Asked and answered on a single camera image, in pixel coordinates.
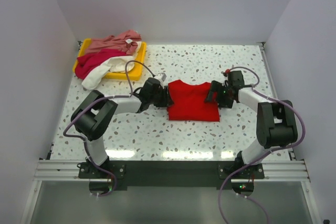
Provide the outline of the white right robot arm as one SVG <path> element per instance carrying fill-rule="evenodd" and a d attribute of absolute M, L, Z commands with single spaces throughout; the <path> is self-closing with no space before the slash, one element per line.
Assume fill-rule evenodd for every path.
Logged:
<path fill-rule="evenodd" d="M 234 102 L 242 103 L 256 112 L 256 139 L 240 151 L 231 167 L 239 178 L 246 178 L 273 151 L 293 144 L 298 131 L 292 103 L 276 100 L 257 92 L 256 84 L 246 84 L 240 70 L 223 72 L 223 83 L 213 80 L 205 102 L 215 101 L 220 108 L 231 109 Z"/>

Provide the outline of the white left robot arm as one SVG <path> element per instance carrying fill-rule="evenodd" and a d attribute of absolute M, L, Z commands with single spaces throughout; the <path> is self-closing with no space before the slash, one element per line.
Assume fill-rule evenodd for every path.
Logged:
<path fill-rule="evenodd" d="M 146 80 L 138 92 L 130 95 L 106 97 L 93 90 L 82 101 L 71 116 L 71 122 L 64 131 L 66 137 L 78 137 L 83 140 L 87 159 L 91 162 L 90 171 L 97 178 L 108 174 L 109 159 L 103 143 L 103 135 L 111 119 L 116 114 L 142 113 L 150 105 L 167 108 L 173 104 L 168 86 L 164 85 L 166 75 L 159 73 Z"/>

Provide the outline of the red t shirt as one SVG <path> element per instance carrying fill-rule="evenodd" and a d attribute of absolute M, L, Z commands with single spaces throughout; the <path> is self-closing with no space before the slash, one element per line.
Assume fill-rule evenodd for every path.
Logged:
<path fill-rule="evenodd" d="M 182 80 L 175 80 L 168 84 L 173 104 L 167 107 L 170 121 L 220 121 L 216 102 L 206 102 L 211 84 L 204 82 L 191 85 Z"/>

